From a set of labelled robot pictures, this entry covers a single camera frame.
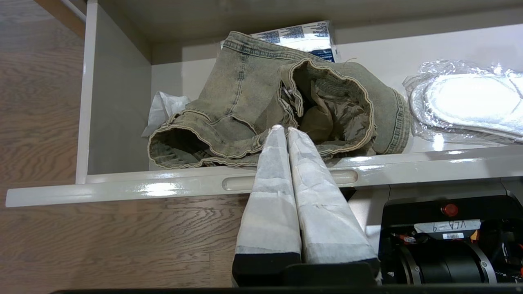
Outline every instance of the drawer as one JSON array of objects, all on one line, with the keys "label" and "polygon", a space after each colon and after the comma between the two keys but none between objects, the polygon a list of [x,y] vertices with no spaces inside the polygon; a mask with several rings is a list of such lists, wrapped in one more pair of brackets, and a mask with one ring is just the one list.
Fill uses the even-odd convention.
[{"label": "drawer", "polygon": [[[197,99],[230,30],[331,20],[342,60],[405,94],[424,61],[473,60],[523,71],[518,0],[89,0],[76,185],[8,191],[7,206],[250,192],[255,168],[161,170],[140,137],[156,91]],[[522,176],[523,147],[410,138],[403,154],[337,159],[340,187]]]}]

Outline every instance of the red button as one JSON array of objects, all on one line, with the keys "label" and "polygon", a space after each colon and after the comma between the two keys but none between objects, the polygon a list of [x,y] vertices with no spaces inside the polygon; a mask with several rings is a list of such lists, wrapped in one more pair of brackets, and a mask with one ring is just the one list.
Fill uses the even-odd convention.
[{"label": "red button", "polygon": [[441,209],[444,215],[448,217],[455,217],[458,214],[458,207],[454,204],[447,204]]}]

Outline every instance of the white pad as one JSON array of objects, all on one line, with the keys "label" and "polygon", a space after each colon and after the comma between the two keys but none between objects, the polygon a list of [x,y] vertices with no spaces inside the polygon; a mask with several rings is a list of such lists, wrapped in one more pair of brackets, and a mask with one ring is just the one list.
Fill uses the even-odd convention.
[{"label": "white pad", "polygon": [[456,74],[437,77],[424,100],[453,128],[523,140],[523,77]]},{"label": "white pad", "polygon": [[312,140],[295,128],[289,128],[288,139],[303,260],[326,264],[377,258]]},{"label": "white pad", "polygon": [[236,254],[301,253],[285,130],[269,131],[243,212]]}]

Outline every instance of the barcode sticker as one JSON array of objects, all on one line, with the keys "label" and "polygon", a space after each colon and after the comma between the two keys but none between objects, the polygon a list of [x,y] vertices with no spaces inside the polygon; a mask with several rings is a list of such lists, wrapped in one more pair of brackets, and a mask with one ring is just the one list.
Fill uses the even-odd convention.
[{"label": "barcode sticker", "polygon": [[443,239],[463,239],[463,233],[443,234]]}]

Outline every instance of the white plastic bag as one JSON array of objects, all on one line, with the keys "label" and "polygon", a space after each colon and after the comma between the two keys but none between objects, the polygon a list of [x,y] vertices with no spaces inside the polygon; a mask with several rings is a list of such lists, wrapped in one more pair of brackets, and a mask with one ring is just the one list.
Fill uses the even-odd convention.
[{"label": "white plastic bag", "polygon": [[151,109],[149,110],[149,119],[147,127],[143,130],[142,137],[149,137],[173,114],[185,109],[191,100],[186,96],[178,97],[163,92],[154,94]]}]

